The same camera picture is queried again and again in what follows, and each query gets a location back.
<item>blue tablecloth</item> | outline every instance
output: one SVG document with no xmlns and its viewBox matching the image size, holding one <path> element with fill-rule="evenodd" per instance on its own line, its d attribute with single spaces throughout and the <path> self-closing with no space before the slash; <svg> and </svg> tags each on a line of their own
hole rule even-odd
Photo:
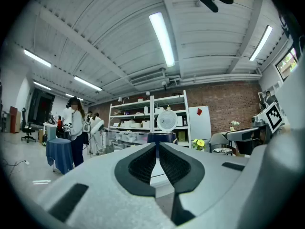
<svg viewBox="0 0 305 229">
<path fill-rule="evenodd" d="M 50 166 L 53 165 L 55 160 L 56 168 L 63 174 L 66 174 L 69 170 L 73 169 L 71 141 L 62 138 L 48 140 L 46 145 L 46 157 Z"/>
</svg>

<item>window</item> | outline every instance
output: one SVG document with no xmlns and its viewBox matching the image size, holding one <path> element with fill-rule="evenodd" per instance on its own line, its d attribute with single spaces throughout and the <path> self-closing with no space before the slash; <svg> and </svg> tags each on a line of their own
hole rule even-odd
<svg viewBox="0 0 305 229">
<path fill-rule="evenodd" d="M 295 49 L 291 48 L 288 54 L 280 60 L 276 65 L 278 71 L 280 72 L 282 79 L 284 80 L 297 68 L 297 59 L 295 55 Z"/>
</svg>

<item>brick wall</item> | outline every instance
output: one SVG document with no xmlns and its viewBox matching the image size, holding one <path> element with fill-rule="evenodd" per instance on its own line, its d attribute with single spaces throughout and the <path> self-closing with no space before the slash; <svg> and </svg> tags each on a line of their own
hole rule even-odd
<svg viewBox="0 0 305 229">
<path fill-rule="evenodd" d="M 168 97 L 172 93 L 182 93 L 183 90 L 186 91 L 189 107 L 209 106 L 212 134 L 230 130 L 233 120 L 241 123 L 235 130 L 248 128 L 251 126 L 252 116 L 260 112 L 257 93 L 261 91 L 261 87 L 258 82 L 208 83 L 170 89 L 166 92 L 152 92 L 151 95 L 155 98 Z M 136 101 L 137 96 L 133 96 L 130 100 L 126 99 L 125 103 Z M 110 103 L 118 105 L 115 100 L 89 107 L 93 113 L 100 114 L 105 126 L 108 126 Z"/>
</svg>

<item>yellow flower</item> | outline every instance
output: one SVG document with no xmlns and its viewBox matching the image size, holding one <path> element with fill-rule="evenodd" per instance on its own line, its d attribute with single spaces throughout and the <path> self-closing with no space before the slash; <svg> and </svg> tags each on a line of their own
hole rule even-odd
<svg viewBox="0 0 305 229">
<path fill-rule="evenodd" d="M 200 140 L 197 141 L 197 144 L 199 146 L 203 147 L 204 146 L 204 141 L 200 139 Z"/>
</svg>

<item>concrete floor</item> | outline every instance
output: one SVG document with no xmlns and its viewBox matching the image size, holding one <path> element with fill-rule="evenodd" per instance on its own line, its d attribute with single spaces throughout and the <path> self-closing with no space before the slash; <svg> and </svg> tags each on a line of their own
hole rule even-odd
<svg viewBox="0 0 305 229">
<path fill-rule="evenodd" d="M 38 132 L 33 133 L 34 141 L 21 141 L 21 137 L 25 136 L 23 132 L 0 133 L 0 145 L 2 157 L 6 159 L 8 164 L 14 165 L 16 162 L 27 160 L 15 167 L 4 166 L 4 170 L 10 175 L 10 181 L 13 187 L 22 195 L 26 195 L 36 202 L 38 195 L 52 182 L 63 176 L 59 170 L 53 172 L 52 166 L 49 166 L 46 158 L 46 148 L 37 140 Z M 113 150 L 106 149 L 106 152 L 113 152 Z M 84 162 L 90 158 L 95 158 L 87 154 L 87 150 L 83 151 Z M 47 184 L 35 184 L 33 181 L 47 180 Z M 163 196 L 156 199 L 157 204 L 163 212 L 170 217 L 172 212 L 173 194 Z"/>
</svg>

